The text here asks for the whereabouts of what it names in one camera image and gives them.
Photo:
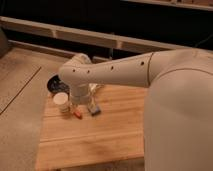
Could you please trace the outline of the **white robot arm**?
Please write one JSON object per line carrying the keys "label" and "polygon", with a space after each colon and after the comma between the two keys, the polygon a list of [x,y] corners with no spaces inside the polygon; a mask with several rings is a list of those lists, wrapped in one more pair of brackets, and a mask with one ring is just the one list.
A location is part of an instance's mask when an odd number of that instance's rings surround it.
{"label": "white robot arm", "polygon": [[70,100],[89,100],[88,85],[146,87],[145,171],[213,171],[213,52],[158,51],[92,64],[79,54],[59,69]]}

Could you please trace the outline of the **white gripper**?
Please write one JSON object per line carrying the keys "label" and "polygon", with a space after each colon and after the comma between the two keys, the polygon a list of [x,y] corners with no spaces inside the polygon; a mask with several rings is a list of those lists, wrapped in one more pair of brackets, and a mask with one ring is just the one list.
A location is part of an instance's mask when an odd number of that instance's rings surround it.
{"label": "white gripper", "polygon": [[70,101],[72,104],[87,105],[91,99],[91,91],[88,84],[70,87]]}

